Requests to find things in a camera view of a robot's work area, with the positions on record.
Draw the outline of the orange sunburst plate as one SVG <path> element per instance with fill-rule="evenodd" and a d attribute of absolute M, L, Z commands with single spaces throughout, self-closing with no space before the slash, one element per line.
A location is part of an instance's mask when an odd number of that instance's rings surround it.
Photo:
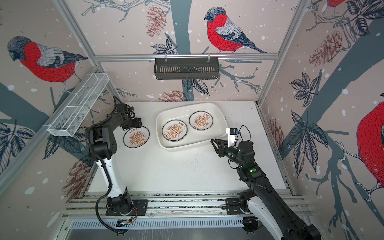
<path fill-rule="evenodd" d="M 209 129 L 214 123 L 212 115 L 205 111 L 194 112 L 189 117 L 190 126 L 198 131 Z"/>
<path fill-rule="evenodd" d="M 163 137 L 170 142 L 182 140 L 188 133 L 187 125 L 181 120 L 168 121 L 162 128 Z"/>

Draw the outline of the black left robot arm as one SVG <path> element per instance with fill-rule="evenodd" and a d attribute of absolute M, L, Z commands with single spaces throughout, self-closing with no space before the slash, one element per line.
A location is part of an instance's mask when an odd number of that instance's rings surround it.
<path fill-rule="evenodd" d="M 127 188 L 122 187 L 121 177 L 113 160 L 118 149 L 114 130 L 118 127 L 123 130 L 142 127 L 142 120 L 136 117 L 134 110 L 134 107 L 124 103 L 115 104 L 105 120 L 86 129 L 87 155 L 100 167 L 108 186 L 104 195 L 107 198 L 107 216 L 127 216 L 134 209 L 134 202 Z"/>

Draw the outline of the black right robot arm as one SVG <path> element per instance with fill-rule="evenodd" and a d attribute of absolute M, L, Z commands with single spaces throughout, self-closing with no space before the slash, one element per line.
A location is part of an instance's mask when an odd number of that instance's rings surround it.
<path fill-rule="evenodd" d="M 321 239 L 319 230 L 300 219 L 273 188 L 256 163 L 253 142 L 241 141 L 237 147 L 229 147 L 225 140 L 212 139 L 211 144 L 220 158 L 227 157 L 238 165 L 240 181 L 249 187 L 240 193 L 240 209 L 258 217 L 275 240 Z"/>

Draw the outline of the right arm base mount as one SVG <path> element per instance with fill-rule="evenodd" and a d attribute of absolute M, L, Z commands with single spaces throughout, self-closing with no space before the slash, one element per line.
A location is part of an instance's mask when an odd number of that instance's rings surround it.
<path fill-rule="evenodd" d="M 248 207 L 248 201 L 244 198 L 228 198 L 225 199 L 225 205 L 222 207 L 226 210 L 227 215 L 250 215 L 252 212 Z"/>

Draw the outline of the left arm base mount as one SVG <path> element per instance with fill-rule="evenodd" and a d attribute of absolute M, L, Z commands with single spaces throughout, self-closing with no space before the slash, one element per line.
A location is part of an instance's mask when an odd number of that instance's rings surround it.
<path fill-rule="evenodd" d="M 131 210 L 111 210 L 107 209 L 106 216 L 108 217 L 135 217 L 145 216 L 148 207 L 148 200 L 139 199 L 133 200 L 133 207 Z"/>

